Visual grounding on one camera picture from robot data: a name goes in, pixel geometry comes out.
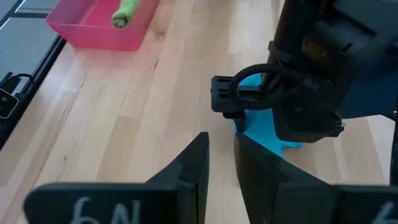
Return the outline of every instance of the blue object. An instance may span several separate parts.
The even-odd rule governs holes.
[[[257,74],[245,78],[239,85],[259,85],[260,83],[261,75]],[[280,157],[283,157],[282,149],[284,147],[302,147],[302,144],[299,142],[285,142],[276,136],[272,109],[260,111],[246,110],[243,134]]]

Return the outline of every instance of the blue plastic piece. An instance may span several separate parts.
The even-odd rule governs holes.
[[[260,83],[261,75],[257,74],[247,77],[240,85],[259,85]],[[285,142],[276,136],[272,109],[260,111],[246,110],[243,134],[280,157],[283,157],[282,149],[284,147],[302,147],[302,144],[299,142]]]

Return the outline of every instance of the pink plastic bin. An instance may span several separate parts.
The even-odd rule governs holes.
[[[46,20],[74,47],[137,50],[155,14],[159,0],[141,0],[126,28],[115,28],[112,15],[120,0],[60,0]]]

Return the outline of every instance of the wooden table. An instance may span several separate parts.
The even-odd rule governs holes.
[[[248,223],[231,121],[210,108],[213,75],[265,62],[279,0],[161,0],[137,52],[66,45],[0,151],[0,220],[25,223],[23,200],[56,181],[144,182],[200,131],[210,134],[207,223]],[[394,123],[346,131],[286,158],[331,183],[385,184]]]

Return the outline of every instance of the green toy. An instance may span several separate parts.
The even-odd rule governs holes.
[[[112,16],[113,25],[118,28],[127,27],[139,5],[140,0],[120,0],[120,7]]]

